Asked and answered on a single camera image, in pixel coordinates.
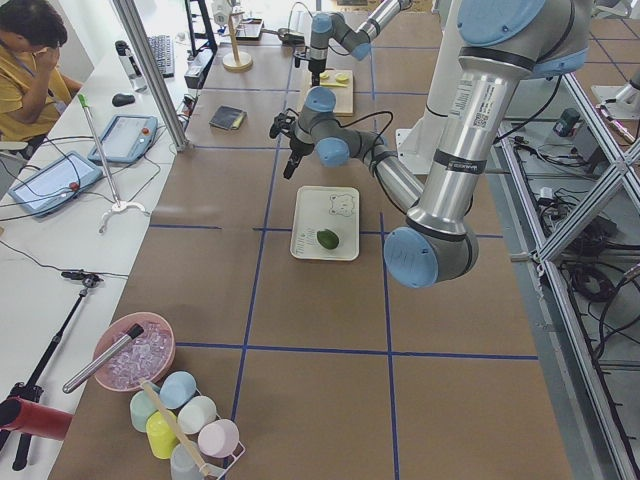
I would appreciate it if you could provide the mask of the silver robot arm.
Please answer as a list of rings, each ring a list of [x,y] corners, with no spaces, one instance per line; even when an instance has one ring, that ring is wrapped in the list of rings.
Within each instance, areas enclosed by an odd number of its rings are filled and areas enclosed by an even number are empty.
[[[320,75],[326,70],[331,40],[335,40],[357,60],[362,60],[370,53],[371,43],[381,31],[412,4],[411,0],[383,1],[357,29],[352,29],[339,12],[316,14],[311,22],[310,42],[305,56],[311,73],[311,86],[320,85]]]
[[[285,175],[310,154],[327,167],[362,161],[405,215],[405,225],[385,241],[390,274],[410,288],[466,274],[477,260],[478,243],[465,217],[513,95],[524,80],[584,64],[592,8],[589,1],[452,4],[439,57],[457,60],[461,75],[446,88],[449,110],[425,181],[380,135],[343,126],[334,93],[319,84],[311,86],[297,114],[280,114],[271,126],[271,137],[289,140]]]

